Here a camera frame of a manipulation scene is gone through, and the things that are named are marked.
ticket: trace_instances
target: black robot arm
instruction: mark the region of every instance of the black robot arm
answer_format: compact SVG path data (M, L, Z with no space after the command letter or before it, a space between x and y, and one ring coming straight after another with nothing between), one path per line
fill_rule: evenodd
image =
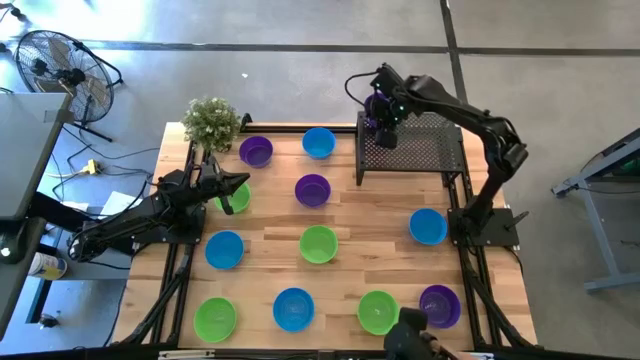
M376 143L395 148L396 126L413 113L434 112L478 135L484 144L488 165L486 183L464 209L462 220L471 234L478 234L491 217L493 198L527 158L526 145L520 141L511 122L491 116L451 96L431 76L409 76L403 80L389 65L382 64L371 82L374 95L366 107L368 116L376 118Z
M193 171L199 171L195 183L190 182ZM247 179L248 173L222 170L213 156L202 165L188 166L186 171L174 170L161 177L157 191L138 206L85 222L83 229L70 239L69 257L79 262L90 261L108 247L121 248L118 245L132 241L195 244L204 224L202 203L219 197L224 212L233 214L227 197Z

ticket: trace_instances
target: metal mesh platform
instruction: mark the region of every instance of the metal mesh platform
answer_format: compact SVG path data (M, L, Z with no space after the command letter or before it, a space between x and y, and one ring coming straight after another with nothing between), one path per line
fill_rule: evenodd
M396 129L398 147L375 144L375 123L358 113L357 171L462 172L462 134L435 113L411 114Z

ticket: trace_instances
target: potted plant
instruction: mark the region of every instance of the potted plant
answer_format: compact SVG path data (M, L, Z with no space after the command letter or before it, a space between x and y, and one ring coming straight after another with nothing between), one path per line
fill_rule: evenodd
M226 152L240 131L240 117L229 102L220 98L193 99L182 123L187 140L207 150Z

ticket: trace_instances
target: wooden tabletop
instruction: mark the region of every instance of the wooden tabletop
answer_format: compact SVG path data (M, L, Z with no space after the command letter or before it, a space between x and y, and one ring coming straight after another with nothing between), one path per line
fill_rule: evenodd
M188 143L183 131L179 123L167 124L156 178L184 167ZM273 159L266 168L252 169L239 159L238 148L245 135L229 153L216 154L226 171L251 173L251 203L245 212L233 216L216 209L213 202L206 205L204 241L195 251L179 346L381 350L383 337L368 334L356 318L360 298L371 290L384 290L399 305L416 308L427 286L444 284L458 294L462 316L450 329L429 331L451 348L471 349L456 249L448 239L437 246L419 245L408 232L409 216L416 209L430 207L444 215L450 207L440 174L366 172L358 187L353 135L336 135L336 149L326 160L312 160L304 153L302 134L266 136L274 145ZM467 132L464 141L473 187L478 191L487 177L482 143ZM306 208L295 199L296 181L309 173L321 174L331 183L331 197L322 208ZM495 206L503 205L500 194ZM313 265L301 257L298 240L311 225L329 226L338 235L338 254L330 263ZM214 269L204 257L206 241L224 229L237 232L245 243L240 264L226 271ZM517 262L501 248L487 248L486 253L497 303L521 334L535 343ZM134 259L114 340L129 335L156 300L166 254L167 245L156 244ZM281 330L272 315L276 296L289 287L306 289L316 307L309 328L295 334ZM215 296L234 304L238 320L227 340L208 344L196 336L193 315L202 302ZM169 332L172 309L170 303L163 336ZM483 306L479 313L483 334L489 339Z

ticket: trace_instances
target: concrete floor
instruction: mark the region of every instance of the concrete floor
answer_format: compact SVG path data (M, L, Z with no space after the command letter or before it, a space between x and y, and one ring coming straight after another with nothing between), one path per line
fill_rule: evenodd
M634 0L449 0L449 4L459 46L640 48L636 21L640 2ZM28 15L31 28L89 40L447 44L437 0L18 0L16 5ZM8 16L0 23L0 39L25 30L24 24ZM358 108L343 93L343 81L383 61L403 75L429 73L454 92L446 54L97 53L119 67L126 81L116 91L110 113L95 125L116 139L113 144L95 141L97 149L109 155L158 146L164 123L178 121L187 102L203 95L228 98L255 121L353 121ZM574 196L556 200L549 192L594 153L638 127L637 58L462 56L461 63L469 102L509 117L529 144L530 157L505 192L512 208L531 212L518 231L539 343L557 350L638 357L640 287L595 295L584 292L584 281L605 275L606 268L581 201ZM3 55L0 86L26 90L11 58ZM361 97L369 92L366 81L354 83L353 89ZM79 148L64 134L54 153L64 159ZM78 164L89 157L79 157ZM151 171L155 157L147 153L113 163ZM63 172L68 170L66 164L61 166ZM140 177L80 179L67 187L66 195L69 200L102 205L114 190L135 195L141 181ZM43 181L41 189L46 192L51 186L50 180ZM640 258L638 248L628 251L638 252ZM38 350L102 344L122 290L122 282L105 283L58 283L45 312L60 310L73 320L40 331L22 324L16 315L0 342L0 353L24 351L22 339L36 336L43 339ZM21 304L28 302L28 289L25 286ZM104 309L106 315L96 315Z

